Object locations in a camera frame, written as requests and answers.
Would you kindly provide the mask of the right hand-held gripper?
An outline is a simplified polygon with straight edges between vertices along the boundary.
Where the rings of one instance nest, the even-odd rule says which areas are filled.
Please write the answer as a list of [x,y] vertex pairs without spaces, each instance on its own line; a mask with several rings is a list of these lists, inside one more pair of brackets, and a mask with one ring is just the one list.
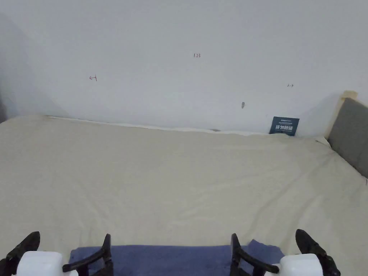
[[[230,276],[265,276],[266,272],[275,276],[340,276],[334,259],[304,230],[297,229],[296,244],[302,254],[288,255],[281,258],[280,263],[271,265],[264,263],[244,251],[236,233],[231,235]],[[253,267],[247,273],[240,267],[241,261]]]

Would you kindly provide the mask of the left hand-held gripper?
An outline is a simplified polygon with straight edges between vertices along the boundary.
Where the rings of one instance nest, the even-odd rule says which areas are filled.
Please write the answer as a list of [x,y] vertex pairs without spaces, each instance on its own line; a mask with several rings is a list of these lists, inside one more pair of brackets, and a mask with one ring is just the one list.
[[36,251],[40,232],[30,233],[22,242],[0,260],[1,276],[90,276],[89,265],[102,260],[103,267],[92,276],[113,276],[111,235],[106,234],[101,248],[87,258],[63,265],[59,252]]

